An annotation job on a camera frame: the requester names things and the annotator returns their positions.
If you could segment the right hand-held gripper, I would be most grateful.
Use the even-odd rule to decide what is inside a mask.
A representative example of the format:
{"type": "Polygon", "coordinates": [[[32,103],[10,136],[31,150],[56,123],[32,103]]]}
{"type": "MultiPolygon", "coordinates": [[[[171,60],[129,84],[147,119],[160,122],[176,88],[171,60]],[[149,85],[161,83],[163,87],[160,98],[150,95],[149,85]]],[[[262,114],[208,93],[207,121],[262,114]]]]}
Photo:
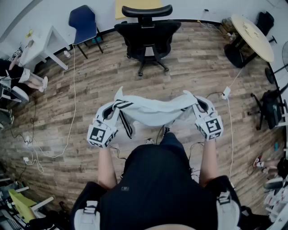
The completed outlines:
{"type": "Polygon", "coordinates": [[[195,125],[206,141],[220,137],[223,134],[223,123],[220,115],[211,115],[215,112],[213,103],[207,98],[197,96],[197,104],[193,104],[196,117],[195,125]]]}

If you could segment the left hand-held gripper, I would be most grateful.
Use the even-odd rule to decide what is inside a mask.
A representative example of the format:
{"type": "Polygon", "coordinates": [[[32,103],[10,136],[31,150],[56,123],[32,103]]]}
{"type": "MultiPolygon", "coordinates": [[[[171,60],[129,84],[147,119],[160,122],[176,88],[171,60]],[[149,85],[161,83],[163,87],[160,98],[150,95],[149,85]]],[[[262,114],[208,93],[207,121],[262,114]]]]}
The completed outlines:
{"type": "Polygon", "coordinates": [[[89,125],[87,133],[87,141],[90,145],[107,148],[115,137],[120,110],[117,107],[114,108],[113,105],[114,102],[109,102],[98,109],[95,120],[89,125]]]}

